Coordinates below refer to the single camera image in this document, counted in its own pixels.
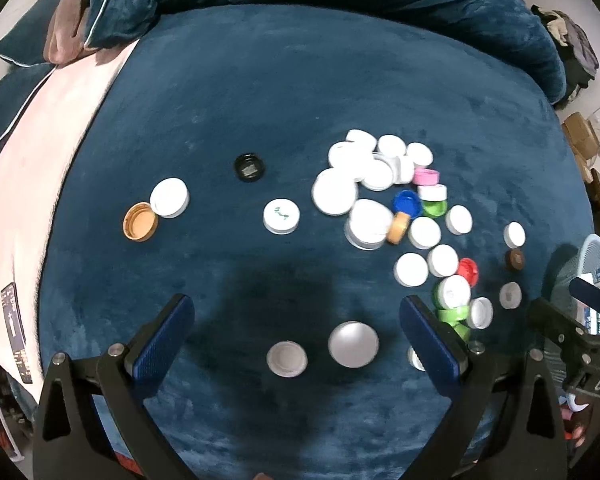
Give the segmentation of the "white round bottle cap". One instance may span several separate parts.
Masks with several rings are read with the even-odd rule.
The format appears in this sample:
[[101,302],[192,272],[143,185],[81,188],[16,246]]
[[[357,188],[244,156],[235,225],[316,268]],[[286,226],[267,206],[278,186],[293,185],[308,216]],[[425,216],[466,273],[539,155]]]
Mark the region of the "white round bottle cap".
[[341,366],[361,368],[370,364],[379,351],[379,337],[370,326],[348,321],[336,326],[329,336],[330,356]]

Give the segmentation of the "light blue plastic basket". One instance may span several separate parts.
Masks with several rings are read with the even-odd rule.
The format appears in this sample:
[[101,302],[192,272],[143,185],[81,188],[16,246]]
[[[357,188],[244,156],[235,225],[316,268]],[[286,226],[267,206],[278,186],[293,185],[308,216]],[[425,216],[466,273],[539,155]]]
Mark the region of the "light blue plastic basket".
[[550,294],[550,302],[583,325],[589,334],[600,335],[600,312],[594,311],[570,295],[569,284],[575,278],[582,278],[600,289],[600,237],[598,235],[589,235],[577,255],[570,258],[558,271]]

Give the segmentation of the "silver grey cap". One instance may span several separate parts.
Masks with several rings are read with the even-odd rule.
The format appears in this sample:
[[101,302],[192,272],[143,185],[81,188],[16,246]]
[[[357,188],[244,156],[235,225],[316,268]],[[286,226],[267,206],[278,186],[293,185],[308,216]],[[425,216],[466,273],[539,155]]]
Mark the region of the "silver grey cap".
[[522,301],[521,287],[516,282],[504,284],[498,293],[498,301],[505,310],[517,309]]

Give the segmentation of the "brown bottle cap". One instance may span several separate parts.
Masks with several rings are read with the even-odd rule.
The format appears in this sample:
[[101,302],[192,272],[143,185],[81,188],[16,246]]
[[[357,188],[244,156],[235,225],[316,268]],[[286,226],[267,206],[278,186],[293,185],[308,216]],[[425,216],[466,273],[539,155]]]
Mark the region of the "brown bottle cap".
[[526,257],[520,248],[509,249],[505,255],[506,266],[513,271],[521,271],[526,265]]

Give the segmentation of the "green bottle with white cap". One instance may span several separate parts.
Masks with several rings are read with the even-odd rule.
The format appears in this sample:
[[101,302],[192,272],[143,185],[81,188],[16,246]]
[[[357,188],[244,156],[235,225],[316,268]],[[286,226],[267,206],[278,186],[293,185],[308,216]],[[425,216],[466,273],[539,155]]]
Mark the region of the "green bottle with white cap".
[[466,278],[460,275],[444,278],[434,288],[432,298],[438,320],[451,326],[461,340],[468,341],[470,328],[465,321],[469,315],[471,290]]

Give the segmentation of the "red bottle cap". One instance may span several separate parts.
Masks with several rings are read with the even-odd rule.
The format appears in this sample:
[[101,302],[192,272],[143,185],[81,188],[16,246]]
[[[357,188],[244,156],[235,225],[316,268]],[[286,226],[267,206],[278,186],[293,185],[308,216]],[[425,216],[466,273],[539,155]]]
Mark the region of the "red bottle cap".
[[479,281],[479,268],[471,258],[461,258],[456,274],[464,278],[470,287],[475,287]]

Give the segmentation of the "green bottle cap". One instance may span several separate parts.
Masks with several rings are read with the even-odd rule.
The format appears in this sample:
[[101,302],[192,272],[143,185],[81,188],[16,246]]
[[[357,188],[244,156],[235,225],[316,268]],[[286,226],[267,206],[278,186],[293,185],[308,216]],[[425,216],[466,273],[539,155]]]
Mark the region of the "green bottle cap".
[[446,200],[440,200],[440,202],[422,201],[422,214],[428,218],[443,217],[447,211],[448,202]]

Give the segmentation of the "white cap upside down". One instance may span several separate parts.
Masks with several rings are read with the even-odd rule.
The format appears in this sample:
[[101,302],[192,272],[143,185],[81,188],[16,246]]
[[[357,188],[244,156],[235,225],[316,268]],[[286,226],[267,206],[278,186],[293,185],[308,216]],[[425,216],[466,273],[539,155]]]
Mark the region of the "white cap upside down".
[[294,341],[279,341],[273,344],[266,355],[266,364],[278,377],[294,378],[300,376],[308,366],[306,352]]

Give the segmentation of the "gold cap on left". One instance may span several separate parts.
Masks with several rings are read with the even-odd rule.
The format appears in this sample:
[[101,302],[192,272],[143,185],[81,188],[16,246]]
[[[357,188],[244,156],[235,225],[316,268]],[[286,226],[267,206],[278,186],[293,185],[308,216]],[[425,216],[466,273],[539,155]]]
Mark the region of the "gold cap on left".
[[146,202],[134,204],[122,221],[122,232],[132,242],[149,240],[158,226],[158,216]]

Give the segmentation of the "gold orange bottle cap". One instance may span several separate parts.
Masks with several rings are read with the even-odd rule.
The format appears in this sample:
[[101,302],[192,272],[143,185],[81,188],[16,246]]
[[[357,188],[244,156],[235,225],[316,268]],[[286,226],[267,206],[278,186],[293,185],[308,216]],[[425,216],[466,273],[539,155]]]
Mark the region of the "gold orange bottle cap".
[[393,245],[399,244],[408,230],[410,221],[411,216],[409,214],[404,211],[397,211],[393,216],[386,235],[387,242]]

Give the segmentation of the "pink bottle cap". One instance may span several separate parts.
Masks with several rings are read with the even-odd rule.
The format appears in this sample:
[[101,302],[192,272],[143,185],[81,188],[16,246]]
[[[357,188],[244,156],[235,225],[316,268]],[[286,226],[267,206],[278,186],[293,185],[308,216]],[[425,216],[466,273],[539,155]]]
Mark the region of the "pink bottle cap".
[[440,181],[440,174],[437,170],[416,167],[414,171],[413,183],[418,186],[434,186]]

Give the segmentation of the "blue bottle cap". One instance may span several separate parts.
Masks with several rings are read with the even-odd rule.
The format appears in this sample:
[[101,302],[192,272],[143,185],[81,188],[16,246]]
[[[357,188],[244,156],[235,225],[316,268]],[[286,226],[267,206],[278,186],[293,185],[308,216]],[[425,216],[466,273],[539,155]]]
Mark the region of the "blue bottle cap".
[[392,210],[395,214],[404,212],[415,219],[422,215],[422,201],[416,192],[403,190],[393,197]]

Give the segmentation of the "large white jar lid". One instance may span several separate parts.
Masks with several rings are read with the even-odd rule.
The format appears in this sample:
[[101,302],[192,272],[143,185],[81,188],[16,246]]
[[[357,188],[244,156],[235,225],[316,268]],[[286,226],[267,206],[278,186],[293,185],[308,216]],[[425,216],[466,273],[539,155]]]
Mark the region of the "large white jar lid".
[[344,225],[344,235],[354,247],[371,252],[385,243],[393,220],[391,210],[376,200],[357,200]]

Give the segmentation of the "white cap beside gold cap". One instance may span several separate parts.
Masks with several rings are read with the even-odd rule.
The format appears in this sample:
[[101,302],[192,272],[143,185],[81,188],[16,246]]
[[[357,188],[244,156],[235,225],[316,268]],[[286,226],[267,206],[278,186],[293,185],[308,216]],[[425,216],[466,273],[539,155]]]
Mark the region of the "white cap beside gold cap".
[[184,212],[189,202],[189,192],[185,182],[179,178],[160,181],[149,196],[151,210],[159,217],[172,219]]

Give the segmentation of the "white cap with green mark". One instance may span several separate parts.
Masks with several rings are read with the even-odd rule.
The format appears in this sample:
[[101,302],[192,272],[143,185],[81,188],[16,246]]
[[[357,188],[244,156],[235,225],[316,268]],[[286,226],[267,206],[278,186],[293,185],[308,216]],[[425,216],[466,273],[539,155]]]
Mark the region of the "white cap with green mark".
[[276,198],[268,202],[262,214],[265,229],[275,235],[294,232],[300,221],[300,209],[288,198]]

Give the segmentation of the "black bottle cap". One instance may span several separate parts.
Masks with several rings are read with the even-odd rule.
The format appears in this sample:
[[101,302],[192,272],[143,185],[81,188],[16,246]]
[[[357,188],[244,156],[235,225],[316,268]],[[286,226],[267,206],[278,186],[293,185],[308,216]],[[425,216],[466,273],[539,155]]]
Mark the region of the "black bottle cap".
[[265,164],[257,154],[245,153],[234,160],[234,170],[239,180],[254,182],[264,176]]

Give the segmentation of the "dark blue plush blanket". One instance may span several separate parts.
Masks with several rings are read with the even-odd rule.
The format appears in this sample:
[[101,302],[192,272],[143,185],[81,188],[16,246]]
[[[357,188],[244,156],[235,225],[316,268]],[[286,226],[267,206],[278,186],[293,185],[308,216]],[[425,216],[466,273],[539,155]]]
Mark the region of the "dark blue plush blanket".
[[[354,248],[311,188],[353,128],[420,142],[452,204],[474,219],[442,240],[479,268],[476,292],[516,282],[546,295],[592,232],[580,172],[534,80],[467,44],[413,26],[308,6],[217,6],[160,18],[136,45],[73,159],[40,286],[41,354],[75,359],[131,339],[175,294],[196,321],[151,416],[204,479],[395,479],[448,408],[407,362],[396,260],[411,245]],[[238,179],[257,154],[264,176]],[[163,179],[188,188],[182,214],[132,242],[126,212]],[[265,229],[288,198],[297,229]],[[521,271],[509,249],[526,257]],[[379,351],[339,365],[341,323],[375,330]],[[294,341],[308,357],[278,377],[266,355]]]

